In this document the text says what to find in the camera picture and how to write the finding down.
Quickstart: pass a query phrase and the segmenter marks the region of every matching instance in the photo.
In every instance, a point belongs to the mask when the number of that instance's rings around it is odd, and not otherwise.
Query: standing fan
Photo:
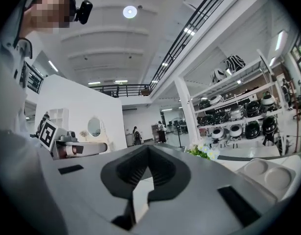
[[[187,126],[186,126],[186,122],[180,118],[180,117],[176,117],[175,119],[172,120],[172,124],[173,124],[173,130],[172,133],[174,135],[178,135],[179,136],[179,142],[180,142],[180,148],[181,146],[181,139],[180,139],[180,135],[182,135],[183,133],[187,133]]]

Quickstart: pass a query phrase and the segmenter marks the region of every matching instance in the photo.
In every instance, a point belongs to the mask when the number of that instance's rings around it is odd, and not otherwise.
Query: round ceiling lamp
[[[123,10],[123,15],[126,18],[133,18],[137,14],[137,9],[134,6],[127,6]]]

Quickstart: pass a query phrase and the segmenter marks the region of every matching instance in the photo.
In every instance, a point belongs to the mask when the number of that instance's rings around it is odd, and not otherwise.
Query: black metal railing
[[[39,94],[44,79],[27,62],[25,62],[25,64],[26,67],[29,68],[27,87]]]
[[[128,84],[128,85],[99,85],[90,86],[91,89],[112,97],[120,96],[149,96],[151,93],[149,84]]]
[[[200,29],[200,27],[206,22],[208,17],[215,11],[215,9],[224,0],[203,0],[198,6],[196,11],[187,21],[182,31],[179,33],[178,37],[172,44],[169,52],[164,57],[161,65],[157,69],[152,81],[156,83],[150,83],[150,89],[153,90],[157,83],[162,79],[164,74],[167,72],[169,67],[172,65],[174,60],[180,55],[185,46],[189,43],[192,36]]]

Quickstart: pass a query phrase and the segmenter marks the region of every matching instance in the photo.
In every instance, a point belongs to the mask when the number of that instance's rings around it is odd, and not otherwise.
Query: white pillar
[[[189,142],[197,143],[200,140],[200,133],[197,128],[197,119],[195,116],[194,106],[190,98],[190,94],[187,85],[183,78],[177,77],[174,80],[176,89],[181,99],[183,112],[187,124]]]

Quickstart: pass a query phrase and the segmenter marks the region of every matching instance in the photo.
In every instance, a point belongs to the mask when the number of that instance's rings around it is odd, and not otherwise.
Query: white column
[[[190,98],[190,94],[187,85],[183,78],[177,77],[174,80],[176,89],[181,99],[183,112],[187,124],[189,142],[197,143],[200,140],[200,133],[197,128],[197,119],[195,116],[194,106]]]

